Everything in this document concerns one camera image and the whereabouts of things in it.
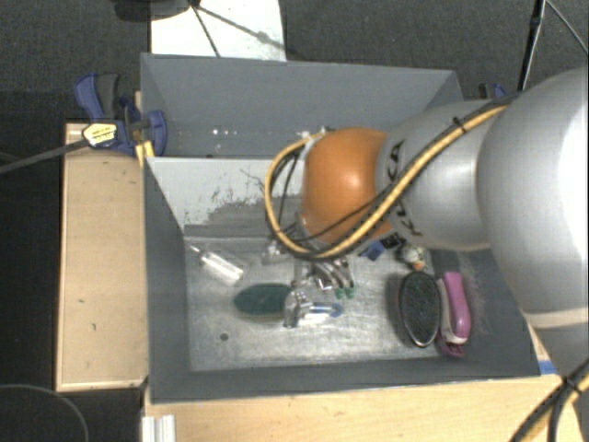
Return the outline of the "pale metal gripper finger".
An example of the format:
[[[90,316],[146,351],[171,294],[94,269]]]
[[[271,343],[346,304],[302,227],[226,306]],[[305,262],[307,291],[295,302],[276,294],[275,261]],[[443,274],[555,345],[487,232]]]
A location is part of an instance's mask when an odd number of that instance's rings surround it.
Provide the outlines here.
[[[300,320],[310,309],[310,300],[301,290],[291,292],[284,301],[283,326],[292,329],[298,326]]]
[[[292,262],[294,256],[282,243],[271,240],[265,244],[264,251],[261,254],[261,264],[271,266]]]

